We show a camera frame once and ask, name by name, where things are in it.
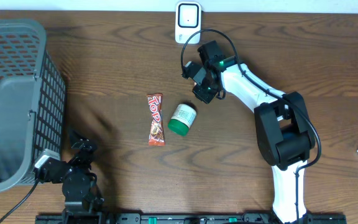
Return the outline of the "green lid white jar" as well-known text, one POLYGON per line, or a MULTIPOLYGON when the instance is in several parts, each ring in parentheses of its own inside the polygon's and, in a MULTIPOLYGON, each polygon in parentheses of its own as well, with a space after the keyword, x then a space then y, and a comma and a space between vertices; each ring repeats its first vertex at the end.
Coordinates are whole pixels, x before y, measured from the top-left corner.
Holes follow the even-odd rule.
POLYGON ((168 128, 176 134, 186 136, 197 112, 187 104, 179 104, 168 122, 168 128))

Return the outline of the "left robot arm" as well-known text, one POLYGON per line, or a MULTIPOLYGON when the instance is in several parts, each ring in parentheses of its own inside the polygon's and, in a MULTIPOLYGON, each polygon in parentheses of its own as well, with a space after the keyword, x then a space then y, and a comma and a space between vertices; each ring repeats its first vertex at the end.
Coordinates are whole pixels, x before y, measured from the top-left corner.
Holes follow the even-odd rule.
POLYGON ((107 223, 103 210, 104 199, 97 186, 97 175, 91 172, 91 163, 97 145, 74 130, 69 140, 76 154, 62 161, 56 152, 45 149, 34 165, 36 180, 40 183, 62 184, 65 208, 60 215, 38 215, 36 223, 107 223))

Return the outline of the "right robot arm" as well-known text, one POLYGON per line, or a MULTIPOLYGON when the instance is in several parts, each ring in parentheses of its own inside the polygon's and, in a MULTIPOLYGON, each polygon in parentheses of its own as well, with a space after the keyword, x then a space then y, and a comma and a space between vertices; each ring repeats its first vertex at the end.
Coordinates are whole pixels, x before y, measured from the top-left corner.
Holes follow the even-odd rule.
POLYGON ((273 212, 281 223, 299 223, 306 215, 304 170, 312 148, 321 141, 298 92, 276 90, 254 75, 237 55, 226 57, 216 41, 198 48, 201 63, 182 63, 182 75, 195 83, 195 96, 209 103, 232 93, 254 114, 257 145, 272 167, 273 212))

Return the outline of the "red Top chocolate bar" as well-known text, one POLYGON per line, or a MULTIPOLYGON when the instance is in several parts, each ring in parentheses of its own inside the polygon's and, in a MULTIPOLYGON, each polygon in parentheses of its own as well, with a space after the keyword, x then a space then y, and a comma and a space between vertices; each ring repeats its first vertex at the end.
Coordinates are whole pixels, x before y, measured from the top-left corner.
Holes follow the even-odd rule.
POLYGON ((147 101, 152 116, 152 122, 149 134, 149 146, 164 146, 165 137, 162 123, 162 97, 161 93, 147 95, 147 101))

